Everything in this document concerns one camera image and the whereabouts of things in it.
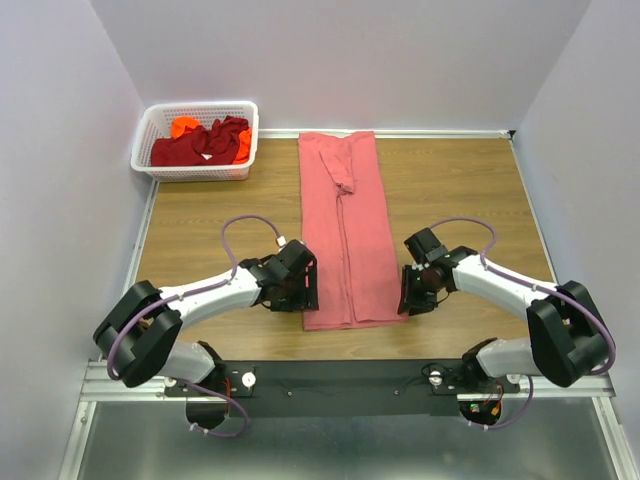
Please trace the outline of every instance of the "metal frame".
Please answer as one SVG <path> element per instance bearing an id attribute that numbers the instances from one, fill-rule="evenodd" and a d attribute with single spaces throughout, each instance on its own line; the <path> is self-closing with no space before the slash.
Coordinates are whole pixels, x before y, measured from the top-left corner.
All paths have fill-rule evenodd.
<path id="1" fill-rule="evenodd" d="M 260 138 L 295 138 L 299 133 L 311 131 L 305 129 L 291 130 L 261 130 Z M 354 130 L 317 130 L 338 136 L 349 135 Z M 436 131 L 436 130 L 376 130 L 377 138 L 508 138 L 506 130 L 496 131 Z M 547 250 L 547 245 L 540 230 L 540 225 L 536 216 L 536 211 L 531 202 L 529 192 L 520 171 L 518 159 L 513 151 L 514 159 L 520 178 L 525 189 L 529 207 L 531 209 L 538 235 L 543 245 L 544 253 L 551 270 L 553 279 L 556 280 L 553 264 Z M 147 231 L 153 206 L 158 192 L 158 182 L 153 181 L 147 197 L 144 215 L 138 232 L 138 237 L 134 246 L 129 269 L 124 282 L 123 293 L 126 292 L 135 282 L 135 278 L 140 264 L 140 258 L 144 248 Z M 98 402 L 185 402 L 185 401 L 207 401 L 220 402 L 217 398 L 192 398 L 185 400 L 180 397 L 167 397 L 164 394 L 164 380 L 162 377 L 154 377 L 151 381 L 135 389 L 127 389 L 120 382 L 111 381 L 106 374 L 106 366 L 102 359 L 90 361 L 87 365 L 83 387 L 80 393 L 78 409 L 73 421 L 69 442 L 65 451 L 62 468 L 58 476 L 59 480 L 77 479 L 84 457 L 84 452 L 89 441 L 89 435 L 93 424 L 93 418 Z M 505 398 L 526 398 L 528 394 L 528 383 L 520 381 L 521 393 L 508 394 Z M 630 453 L 624 431 L 618 422 L 611 397 L 615 396 L 611 382 L 606 377 L 584 377 L 570 388 L 559 388 L 544 378 L 534 380 L 536 398 L 569 398 L 569 397 L 590 397 L 593 399 L 594 407 L 600 426 L 602 428 L 609 454 L 614 464 L 616 474 L 621 480 L 633 480 L 640 478 L 636 470 L 633 456 Z M 458 395 L 459 400 L 482 399 L 482 395 Z"/>

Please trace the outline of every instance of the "pile of clothes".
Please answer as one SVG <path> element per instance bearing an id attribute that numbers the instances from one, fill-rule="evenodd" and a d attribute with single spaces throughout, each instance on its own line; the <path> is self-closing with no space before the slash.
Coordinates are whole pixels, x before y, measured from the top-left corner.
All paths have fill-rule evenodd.
<path id="1" fill-rule="evenodd" d="M 153 167 L 238 165 L 249 160 L 251 128 L 245 118 L 216 119 L 211 129 L 191 117 L 171 124 L 171 138 L 158 138 L 151 149 Z"/>

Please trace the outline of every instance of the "pink pants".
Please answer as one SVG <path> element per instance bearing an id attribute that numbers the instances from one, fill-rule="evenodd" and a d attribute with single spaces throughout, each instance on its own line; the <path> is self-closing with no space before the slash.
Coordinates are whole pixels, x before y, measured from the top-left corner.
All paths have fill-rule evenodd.
<path id="1" fill-rule="evenodd" d="M 405 321 L 373 133 L 305 133 L 298 149 L 302 238 L 318 259 L 320 305 L 304 313 L 305 330 Z"/>

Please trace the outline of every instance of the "orange cloth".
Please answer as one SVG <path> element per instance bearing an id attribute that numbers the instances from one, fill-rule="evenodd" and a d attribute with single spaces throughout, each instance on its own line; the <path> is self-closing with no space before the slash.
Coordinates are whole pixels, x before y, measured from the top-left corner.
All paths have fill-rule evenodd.
<path id="1" fill-rule="evenodd" d="M 249 152 L 251 151 L 251 128 L 240 132 L 238 140 L 240 140 L 240 148 L 238 149 L 236 158 L 231 163 L 232 165 L 239 165 L 249 161 Z"/>
<path id="2" fill-rule="evenodd" d="M 171 138 L 178 138 L 185 133 L 190 133 L 200 125 L 200 122 L 191 117 L 176 117 L 171 122 Z"/>

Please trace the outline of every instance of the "wooden floor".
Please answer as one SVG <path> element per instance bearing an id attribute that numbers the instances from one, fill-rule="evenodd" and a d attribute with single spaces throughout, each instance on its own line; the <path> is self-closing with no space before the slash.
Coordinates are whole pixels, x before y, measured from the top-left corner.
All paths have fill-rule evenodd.
<path id="1" fill-rule="evenodd" d="M 405 238 L 436 220 L 471 215 L 488 220 L 499 232 L 493 261 L 550 279 L 507 140 L 380 139 L 377 144 L 399 268 L 411 261 Z M 160 287 L 226 271 L 220 227 L 244 213 L 265 215 L 287 238 L 299 238 L 296 140 L 260 140 L 245 182 L 160 185 L 138 279 Z M 481 249 L 489 240 L 482 227 L 467 223 L 443 225 L 437 234 L 449 248 Z M 271 230 L 258 221 L 232 226 L 228 238 L 239 259 L 274 251 Z M 227 359 L 319 360 L 458 357 L 486 338 L 527 334 L 522 321 L 464 293 L 452 294 L 436 311 L 403 325 L 304 332 L 301 322 L 299 313 L 256 307 L 206 320 L 181 338 L 205 340 Z"/>

